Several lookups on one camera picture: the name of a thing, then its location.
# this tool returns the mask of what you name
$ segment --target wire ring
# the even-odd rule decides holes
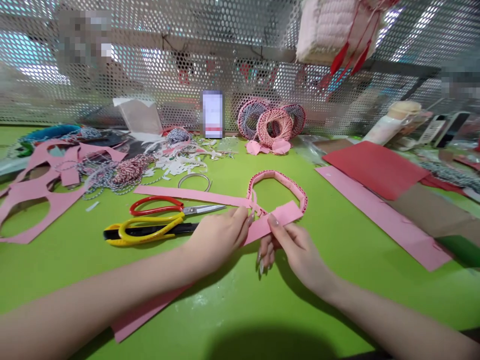
[[[188,175],[185,175],[184,177],[182,177],[182,178],[180,179],[180,181],[178,182],[178,188],[181,189],[181,188],[180,188],[180,185],[182,185],[182,183],[184,182],[184,180],[186,180],[186,179],[188,179],[188,178],[191,178],[191,177],[193,177],[193,176],[199,176],[199,177],[202,177],[202,178],[206,179],[206,180],[208,181],[208,186],[207,186],[206,190],[204,190],[204,191],[205,191],[205,192],[208,192],[208,191],[210,190],[210,186],[212,186],[212,181],[210,181],[210,179],[209,179],[206,175],[200,174],[200,173],[197,173],[197,172],[193,172],[193,173],[191,173],[191,174],[188,174]]]

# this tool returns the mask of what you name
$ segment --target perforated metal panel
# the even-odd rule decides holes
[[[322,93],[329,68],[295,63],[300,0],[5,0],[0,123],[125,127],[112,98],[133,97],[154,100],[164,126],[199,130],[201,91],[222,90],[227,131],[242,103],[260,97],[302,105],[309,133],[362,134],[415,90],[423,67],[477,46],[479,11],[474,0],[400,1],[373,56],[392,66]],[[412,98],[428,106],[438,94],[434,78]]]

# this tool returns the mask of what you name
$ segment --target paper heart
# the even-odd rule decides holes
[[[292,145],[285,139],[278,138],[271,145],[271,149],[275,155],[283,155],[289,152]]]

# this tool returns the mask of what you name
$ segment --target woman's left hand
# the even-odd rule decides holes
[[[241,206],[223,214],[205,216],[183,248],[188,261],[196,264],[195,276],[204,277],[217,270],[247,238],[248,210]]]

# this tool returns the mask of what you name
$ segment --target red tassel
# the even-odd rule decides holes
[[[338,54],[333,59],[333,62],[331,63],[330,75],[333,76],[340,69],[342,64],[344,63],[345,56],[347,56],[347,51],[349,49],[349,46],[350,46],[350,44],[347,40],[345,45],[343,45],[343,47],[341,48],[341,50],[338,52]]]
[[[372,43],[372,40],[368,40],[368,42],[366,43],[366,47],[365,47],[365,50],[363,50],[363,52],[361,53],[360,57],[358,58],[358,60],[356,61],[356,64],[355,66],[353,67],[352,71],[351,71],[351,74],[350,75],[354,75],[356,72],[358,72],[361,68],[362,68],[362,65],[365,63],[365,60],[367,59],[367,55],[369,53],[369,49],[370,49],[370,44]]]

